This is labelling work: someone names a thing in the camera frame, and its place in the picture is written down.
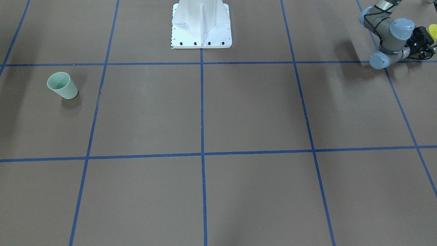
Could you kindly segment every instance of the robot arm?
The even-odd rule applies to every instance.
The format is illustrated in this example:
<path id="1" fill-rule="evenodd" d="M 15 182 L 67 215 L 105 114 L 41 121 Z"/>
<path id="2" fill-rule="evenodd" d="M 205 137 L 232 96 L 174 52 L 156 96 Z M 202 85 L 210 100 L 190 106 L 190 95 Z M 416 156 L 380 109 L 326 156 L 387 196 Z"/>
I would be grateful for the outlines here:
<path id="1" fill-rule="evenodd" d="M 434 4 L 434 7 L 436 8 L 436 12 L 437 12 L 437 0 L 428 0 L 429 4 Z"/>
<path id="2" fill-rule="evenodd" d="M 375 69 L 386 68 L 407 57 L 425 60 L 435 54 L 435 47 L 430 46 L 434 40 L 424 27 L 417 28 L 405 18 L 390 18 L 401 1 L 379 0 L 360 15 L 360 23 L 380 39 L 379 51 L 369 59 Z"/>

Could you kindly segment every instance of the black cable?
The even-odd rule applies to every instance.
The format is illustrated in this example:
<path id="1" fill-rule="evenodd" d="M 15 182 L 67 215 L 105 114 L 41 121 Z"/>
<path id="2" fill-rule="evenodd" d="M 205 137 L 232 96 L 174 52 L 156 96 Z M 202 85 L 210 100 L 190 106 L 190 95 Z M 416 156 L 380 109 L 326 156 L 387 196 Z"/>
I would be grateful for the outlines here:
<path id="1" fill-rule="evenodd" d="M 381 12 L 378 12 L 378 13 L 373 13 L 373 14 L 365 14 L 364 15 L 364 20 L 372 27 L 372 29 L 373 29 L 373 33 L 375 33 L 377 36 L 378 36 L 378 38 L 379 38 L 379 45 L 381 45 L 382 44 L 382 38 L 381 38 L 381 36 L 379 35 L 379 33 L 378 33 L 378 31 L 376 31 L 376 28 L 378 27 L 378 25 L 382 22 L 382 21 L 380 21 L 377 25 L 376 25 L 376 27 L 375 26 L 373 26 L 372 25 L 372 23 L 370 23 L 370 21 L 367 19 L 367 16 L 371 16 L 371 15 L 378 15 L 378 14 L 383 14 L 383 13 L 388 13 L 388 11 L 390 10 L 390 9 L 392 9 L 392 8 L 394 8 L 394 7 L 396 7 L 397 5 L 392 5 L 390 8 L 388 8 L 388 9 L 386 9 L 385 11 L 381 11 Z"/>
<path id="2" fill-rule="evenodd" d="M 414 60 L 429 60 L 429 59 L 431 59 L 432 57 L 433 57 L 434 55 L 431 55 L 431 56 L 429 56 L 429 57 L 427 57 L 427 58 L 414 58 L 414 57 L 408 57 L 408 58 L 410 58 L 410 59 L 414 59 Z"/>

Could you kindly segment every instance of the cup rim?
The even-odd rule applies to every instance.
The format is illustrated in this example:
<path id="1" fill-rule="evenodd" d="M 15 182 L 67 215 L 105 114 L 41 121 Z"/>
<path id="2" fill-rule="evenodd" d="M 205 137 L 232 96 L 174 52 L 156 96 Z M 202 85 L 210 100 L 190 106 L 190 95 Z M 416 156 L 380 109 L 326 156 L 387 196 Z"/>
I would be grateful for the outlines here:
<path id="1" fill-rule="evenodd" d="M 68 76 L 68 83 L 67 83 L 66 85 L 64 85 L 62 88 L 59 88 L 59 89 L 52 89 L 52 88 L 49 86 L 49 81 L 50 81 L 50 79 L 52 78 L 52 76 L 54 76 L 54 75 L 56 75 L 56 74 L 66 74 L 66 75 Z M 49 79 L 47 80 L 47 87 L 48 87 L 50 90 L 53 90 L 53 91 L 62 90 L 63 88 L 65 88 L 65 87 L 70 83 L 70 81 L 71 81 L 71 78 L 70 78 L 70 75 L 69 75 L 68 73 L 66 73 L 66 72 L 56 72 L 56 73 L 50 75 Z"/>

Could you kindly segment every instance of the grid line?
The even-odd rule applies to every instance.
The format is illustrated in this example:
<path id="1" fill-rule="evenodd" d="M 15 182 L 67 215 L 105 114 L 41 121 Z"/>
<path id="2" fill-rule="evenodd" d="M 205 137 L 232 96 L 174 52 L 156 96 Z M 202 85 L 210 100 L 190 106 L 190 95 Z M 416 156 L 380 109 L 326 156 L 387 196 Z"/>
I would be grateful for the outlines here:
<path id="1" fill-rule="evenodd" d="M 331 237 L 332 245 L 336 246 L 335 238 L 334 238 L 334 232 L 333 232 L 332 225 L 331 225 L 331 218 L 329 216 L 328 204 L 326 202 L 325 191 L 324 191 L 324 188 L 323 188 L 322 177 L 320 175 L 319 162 L 317 161 L 317 154 L 316 154 L 316 151 L 315 151 L 315 148 L 314 148 L 314 141 L 312 139 L 311 127 L 309 125 L 308 114 L 307 114 L 306 107 L 305 107 L 305 99 L 304 99 L 304 96 L 303 96 L 302 87 L 301 87 L 301 83 L 300 83 L 300 79 L 299 79 L 299 72 L 298 72 L 298 68 L 297 68 L 297 64 L 296 64 L 295 53 L 294 53 L 294 50 L 293 50 L 293 44 L 291 42 L 290 29 L 288 28 L 287 16 L 285 14 L 283 0 L 281 0 L 281 8 L 282 8 L 282 14 L 284 16 L 285 29 L 287 30 L 288 43 L 290 45 L 291 57 L 293 59 L 293 66 L 294 66 L 294 69 L 295 69 L 296 80 L 297 80 L 298 87 L 299 87 L 299 94 L 300 94 L 301 99 L 302 99 L 302 108 L 303 108 L 303 113 L 305 115 L 306 127 L 307 127 L 307 130 L 308 130 L 308 137 L 309 137 L 309 141 L 310 141 L 310 144 L 311 144 L 312 156 L 314 158 L 314 164 L 316 166 L 317 178 L 319 180 L 320 193 L 322 195 L 323 206 L 325 208 L 326 221 L 328 223 L 328 228 L 329 228 L 329 235 Z"/>
<path id="2" fill-rule="evenodd" d="M 337 63 L 369 63 L 369 61 L 243 61 L 243 62 L 204 62 L 204 65 L 233 64 L 337 64 Z M 398 63 L 437 63 L 437 60 L 402 60 Z M 148 66 L 148 65 L 200 65 L 200 62 L 126 62 L 126 63 L 41 63 L 41 64 L 5 64 L 1 67 L 61 67 L 61 66 Z"/>
<path id="3" fill-rule="evenodd" d="M 0 75 L 3 73 L 3 69 L 6 65 L 7 59 L 9 58 L 10 52 L 12 51 L 12 47 L 14 46 L 15 40 L 17 39 L 18 32 L 20 31 L 21 25 L 23 24 L 24 18 L 26 17 L 27 10 L 29 8 L 30 0 L 27 1 L 26 7 L 24 8 L 23 15 L 21 16 L 20 23 L 18 24 L 17 30 L 15 31 L 14 37 L 12 38 L 12 42 L 10 43 L 9 49 L 7 50 L 6 56 L 3 61 L 3 65 L 0 68 Z"/>
<path id="4" fill-rule="evenodd" d="M 363 8 L 361 7 L 361 4 L 360 4 L 359 0 L 356 0 L 356 2 L 358 4 L 358 7 L 360 8 L 360 11 L 362 12 Z M 375 41 L 375 37 L 373 36 L 372 32 L 370 32 L 370 30 L 369 30 L 369 34 L 370 34 L 370 37 L 372 38 L 372 41 L 373 41 L 373 44 L 375 45 L 375 48 L 378 50 L 378 45 L 377 45 L 377 43 Z M 395 86 L 393 84 L 392 78 L 390 77 L 390 73 L 388 72 L 387 68 L 384 68 L 384 71 L 385 71 L 385 75 L 387 76 L 387 79 L 388 79 L 388 82 L 390 84 L 390 87 L 392 88 L 392 91 L 393 91 L 393 94 L 395 96 L 395 99 L 396 99 L 396 101 L 398 103 L 399 109 L 400 109 L 400 111 L 402 113 L 402 116 L 404 118 L 405 124 L 406 124 L 406 126 L 408 128 L 408 131 L 409 131 L 409 133 L 411 135 L 411 138 L 413 140 L 414 147 L 417 150 L 417 154 L 419 155 L 420 161 L 422 162 L 422 166 L 425 169 L 425 173 L 426 173 L 426 175 L 428 177 L 428 180 L 430 182 L 431 188 L 433 189 L 434 195 L 437 198 L 437 189 L 435 187 L 434 181 L 433 181 L 433 179 L 432 179 L 432 177 L 430 175 L 430 172 L 429 172 L 428 167 L 427 167 L 427 165 L 425 163 L 425 160 L 423 159 L 422 153 L 420 152 L 420 147 L 417 144 L 416 138 L 414 137 L 413 130 L 411 130 L 410 124 L 409 124 L 408 119 L 407 119 L 407 115 L 405 114 L 405 111 L 404 111 L 404 109 L 402 107 L 401 101 L 399 100 L 399 97 L 398 97 L 398 94 L 396 92 Z"/>
<path id="5" fill-rule="evenodd" d="M 208 245 L 208 221 L 206 204 L 206 171 L 205 171 L 205 114 L 204 114 L 204 70 L 203 49 L 200 49 L 200 101 L 201 101 L 201 159 L 202 159 L 202 197 L 203 197 L 203 241 Z"/>
<path id="6" fill-rule="evenodd" d="M 91 152 L 91 145 L 93 143 L 94 128 L 96 126 L 97 113 L 99 111 L 99 100 L 100 100 L 100 95 L 102 93 L 103 82 L 105 80 L 106 67 L 107 67 L 107 63 L 108 63 L 108 59 L 109 59 L 109 53 L 111 51 L 112 36 L 114 34 L 115 22 L 117 20 L 117 13 L 118 13 L 119 4 L 120 4 L 120 0 L 117 0 L 117 3 L 115 5 L 115 11 L 114 11 L 114 19 L 112 21 L 111 34 L 109 35 L 108 49 L 106 51 L 105 65 L 103 67 L 102 79 L 100 81 L 100 87 L 99 87 L 99 93 L 97 96 L 96 108 L 94 110 L 94 118 L 93 118 L 93 124 L 91 126 L 90 140 L 88 143 L 87 155 L 86 155 L 85 163 L 83 165 L 82 179 L 80 181 L 79 194 L 77 196 L 77 204 L 76 204 L 76 210 L 74 212 L 74 219 L 73 219 L 73 225 L 71 228 L 69 246 L 73 246 L 74 233 L 76 232 L 76 224 L 77 224 L 77 218 L 79 216 L 79 208 L 80 208 L 80 202 L 82 199 L 83 186 L 85 184 L 85 177 L 87 175 L 87 168 L 88 168 L 88 161 L 89 161 L 90 152 Z"/>
<path id="7" fill-rule="evenodd" d="M 384 151 L 402 149 L 437 149 L 437 145 L 422 146 L 388 146 L 388 147 L 364 147 L 364 148 L 333 148 L 333 149 L 314 149 L 315 152 L 348 152 L 348 151 Z M 312 149 L 301 150 L 267 150 L 267 151 L 228 151 L 228 152 L 205 152 L 205 156 L 214 155 L 271 155 L 271 154 L 293 154 L 293 153 L 312 153 Z M 163 158 L 163 157 L 184 157 L 202 156 L 202 153 L 175 153 L 175 154 L 144 154 L 144 155 L 102 155 L 102 156 L 76 156 L 76 157 L 46 157 L 46 158 L 14 158 L 0 159 L 0 163 L 6 162 L 43 162 L 43 161 L 74 161 L 74 160 L 106 160 L 106 159 L 133 159 L 133 158 Z"/>

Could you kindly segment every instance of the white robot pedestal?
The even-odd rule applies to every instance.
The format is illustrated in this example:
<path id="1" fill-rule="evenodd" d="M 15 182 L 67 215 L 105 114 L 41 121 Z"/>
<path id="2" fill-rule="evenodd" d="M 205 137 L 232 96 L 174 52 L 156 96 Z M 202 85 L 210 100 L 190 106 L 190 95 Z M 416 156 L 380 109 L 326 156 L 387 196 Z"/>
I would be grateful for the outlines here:
<path id="1" fill-rule="evenodd" d="M 172 24 L 172 48 L 229 48 L 232 45 L 229 6 L 222 0 L 180 0 L 173 5 Z"/>

